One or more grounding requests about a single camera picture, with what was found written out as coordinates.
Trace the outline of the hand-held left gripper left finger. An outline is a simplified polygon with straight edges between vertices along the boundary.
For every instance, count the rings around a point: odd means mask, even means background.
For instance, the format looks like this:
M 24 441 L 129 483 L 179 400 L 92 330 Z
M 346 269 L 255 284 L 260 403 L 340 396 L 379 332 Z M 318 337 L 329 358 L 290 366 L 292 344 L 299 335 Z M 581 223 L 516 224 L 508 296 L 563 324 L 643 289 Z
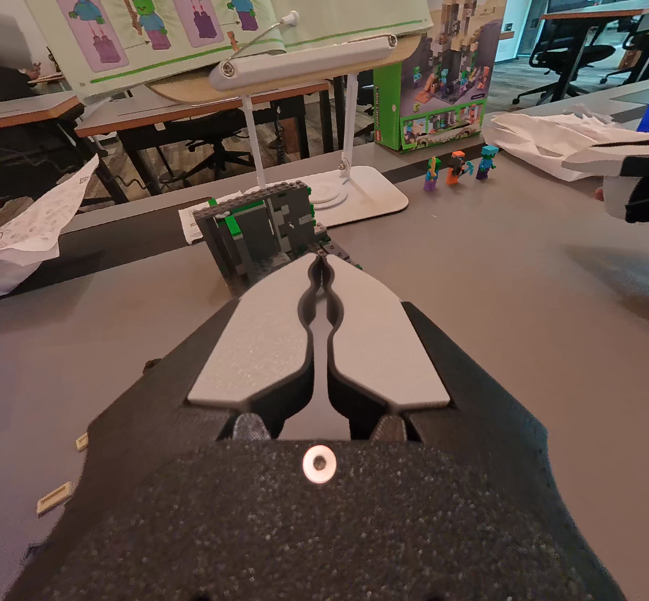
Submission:
M 241 295 L 188 394 L 194 406 L 254 413 L 272 438 L 311 401 L 321 256 L 306 254 Z

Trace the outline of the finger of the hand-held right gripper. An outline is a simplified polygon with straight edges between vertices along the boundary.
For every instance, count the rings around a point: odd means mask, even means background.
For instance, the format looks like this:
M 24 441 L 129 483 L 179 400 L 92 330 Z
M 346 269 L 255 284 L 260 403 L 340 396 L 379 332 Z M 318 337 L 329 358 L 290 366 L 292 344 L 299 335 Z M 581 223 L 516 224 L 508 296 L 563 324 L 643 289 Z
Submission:
M 648 175 L 648 141 L 590 146 L 566 157 L 562 167 L 599 176 L 642 178 Z
M 630 198 L 630 177 L 604 177 L 605 212 L 619 220 L 626 219 L 626 206 Z

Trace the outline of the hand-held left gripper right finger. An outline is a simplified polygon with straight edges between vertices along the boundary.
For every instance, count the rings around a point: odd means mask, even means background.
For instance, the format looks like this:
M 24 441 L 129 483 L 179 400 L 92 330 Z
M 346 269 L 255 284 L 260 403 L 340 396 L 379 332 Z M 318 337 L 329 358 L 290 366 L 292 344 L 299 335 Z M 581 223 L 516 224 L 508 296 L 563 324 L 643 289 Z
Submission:
M 385 415 L 446 408 L 450 394 L 401 299 L 336 256 L 322 259 L 327 296 L 327 386 L 351 439 L 369 439 Z

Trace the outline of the grey desk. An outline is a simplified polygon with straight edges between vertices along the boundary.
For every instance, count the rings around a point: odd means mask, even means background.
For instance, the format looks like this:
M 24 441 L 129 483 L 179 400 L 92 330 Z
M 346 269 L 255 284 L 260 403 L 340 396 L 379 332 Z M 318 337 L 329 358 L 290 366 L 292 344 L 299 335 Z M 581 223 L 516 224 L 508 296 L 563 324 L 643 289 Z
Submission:
M 648 225 L 606 214 L 598 181 L 564 183 L 507 154 L 485 182 L 423 191 L 416 163 L 356 149 L 409 199 L 332 237 L 415 304 L 547 428 L 576 524 L 629 599 L 648 599 Z M 212 316 L 228 291 L 176 211 L 251 175 L 80 216 L 61 257 L 1 299 L 1 598 L 77 483 L 75 440 Z

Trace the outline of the wooden office desk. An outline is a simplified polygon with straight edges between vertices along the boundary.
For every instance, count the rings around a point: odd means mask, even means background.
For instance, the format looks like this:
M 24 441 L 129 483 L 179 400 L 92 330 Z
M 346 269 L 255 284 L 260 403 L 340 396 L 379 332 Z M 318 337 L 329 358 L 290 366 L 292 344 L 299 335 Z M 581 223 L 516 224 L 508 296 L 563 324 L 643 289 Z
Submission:
M 306 130 L 305 97 L 319 98 L 323 151 L 334 151 L 334 127 L 329 97 L 329 82 L 280 89 L 251 98 L 255 125 L 292 120 L 296 126 L 300 158 L 310 157 Z M 131 96 L 102 103 L 77 127 L 79 137 L 96 137 L 115 132 L 122 149 L 138 177 L 136 183 L 147 194 L 161 194 L 175 183 L 189 184 L 191 176 L 211 170 L 215 179 L 223 176 L 229 165 L 254 169 L 249 149 L 230 151 L 227 139 L 242 140 L 246 127 L 239 98 L 228 98 L 204 104 L 179 104 L 156 94 L 148 87 L 130 90 Z M 162 147 L 184 144 L 188 152 L 207 147 L 212 151 L 195 165 L 169 166 Z

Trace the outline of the grey toy rock structure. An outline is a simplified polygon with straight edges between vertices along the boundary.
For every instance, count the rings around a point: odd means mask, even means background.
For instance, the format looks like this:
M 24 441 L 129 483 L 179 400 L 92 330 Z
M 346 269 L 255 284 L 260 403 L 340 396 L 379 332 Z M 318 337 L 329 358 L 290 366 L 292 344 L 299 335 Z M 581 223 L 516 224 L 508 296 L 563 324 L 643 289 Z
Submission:
M 310 188 L 279 182 L 196 211 L 194 220 L 233 297 L 308 253 L 324 252 Z

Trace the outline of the small printed paper sheet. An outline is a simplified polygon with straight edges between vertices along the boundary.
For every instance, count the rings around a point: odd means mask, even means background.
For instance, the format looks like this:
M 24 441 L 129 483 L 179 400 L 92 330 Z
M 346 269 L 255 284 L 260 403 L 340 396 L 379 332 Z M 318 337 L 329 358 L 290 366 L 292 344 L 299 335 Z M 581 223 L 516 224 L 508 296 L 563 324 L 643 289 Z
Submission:
M 209 201 L 205 201 L 178 210 L 184 238 L 188 245 L 192 245 L 203 240 L 202 232 L 200 231 L 200 228 L 195 220 L 195 214 L 208 208 L 210 208 L 210 203 Z

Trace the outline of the orange toy figure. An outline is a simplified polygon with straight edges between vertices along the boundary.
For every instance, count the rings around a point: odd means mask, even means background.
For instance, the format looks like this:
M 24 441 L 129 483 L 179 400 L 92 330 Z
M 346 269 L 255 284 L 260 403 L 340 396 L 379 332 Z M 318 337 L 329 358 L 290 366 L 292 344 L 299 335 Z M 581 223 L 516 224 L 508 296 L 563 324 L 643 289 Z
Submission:
M 448 186 L 455 186 L 459 182 L 462 175 L 472 175 L 474 172 L 474 165 L 472 161 L 466 159 L 464 151 L 452 152 L 449 162 L 448 171 L 445 183 Z

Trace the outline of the wooden office table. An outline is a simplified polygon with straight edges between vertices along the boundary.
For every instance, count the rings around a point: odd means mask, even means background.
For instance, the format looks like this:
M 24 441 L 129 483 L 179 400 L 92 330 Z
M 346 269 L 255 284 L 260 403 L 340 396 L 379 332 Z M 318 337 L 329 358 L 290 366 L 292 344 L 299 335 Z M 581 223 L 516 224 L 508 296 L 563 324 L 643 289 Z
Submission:
M 71 91 L 4 101 L 1 102 L 1 129 L 48 121 L 70 122 L 84 111 L 84 104 Z
M 648 14 L 648 0 L 625 0 L 609 4 L 592 5 L 566 11 L 545 13 L 541 16 L 544 21 L 555 20 L 604 20 L 613 21 L 624 17 L 636 17 Z

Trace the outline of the toy set cardboard box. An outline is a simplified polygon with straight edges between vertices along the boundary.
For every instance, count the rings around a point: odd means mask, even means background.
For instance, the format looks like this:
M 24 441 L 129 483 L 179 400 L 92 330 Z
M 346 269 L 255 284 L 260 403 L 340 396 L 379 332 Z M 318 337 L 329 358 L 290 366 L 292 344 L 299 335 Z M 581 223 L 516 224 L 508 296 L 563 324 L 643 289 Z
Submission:
M 507 0 L 427 0 L 407 59 L 374 70 L 375 142 L 409 152 L 480 133 Z

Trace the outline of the scattered small toy bricks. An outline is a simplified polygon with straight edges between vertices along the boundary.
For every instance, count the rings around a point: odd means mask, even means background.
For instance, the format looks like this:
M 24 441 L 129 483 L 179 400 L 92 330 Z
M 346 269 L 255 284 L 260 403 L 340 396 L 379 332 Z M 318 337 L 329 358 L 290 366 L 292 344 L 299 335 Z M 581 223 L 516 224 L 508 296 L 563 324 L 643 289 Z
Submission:
M 78 453 L 84 453 L 88 448 L 89 432 L 84 433 L 75 440 L 75 447 Z M 74 483 L 69 480 L 62 483 L 53 491 L 47 493 L 45 496 L 37 501 L 37 516 L 41 517 L 49 513 L 52 509 L 57 508 L 67 502 L 74 491 Z

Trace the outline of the white printed paper bag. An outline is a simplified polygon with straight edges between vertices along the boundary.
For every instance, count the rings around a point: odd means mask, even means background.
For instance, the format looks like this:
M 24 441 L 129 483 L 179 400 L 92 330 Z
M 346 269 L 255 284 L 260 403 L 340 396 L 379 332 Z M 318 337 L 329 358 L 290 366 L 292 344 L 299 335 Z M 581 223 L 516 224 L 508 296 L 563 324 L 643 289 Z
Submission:
M 99 162 L 100 157 L 95 155 L 1 227 L 1 296 L 11 293 L 43 262 L 59 256 L 59 237 L 81 207 Z

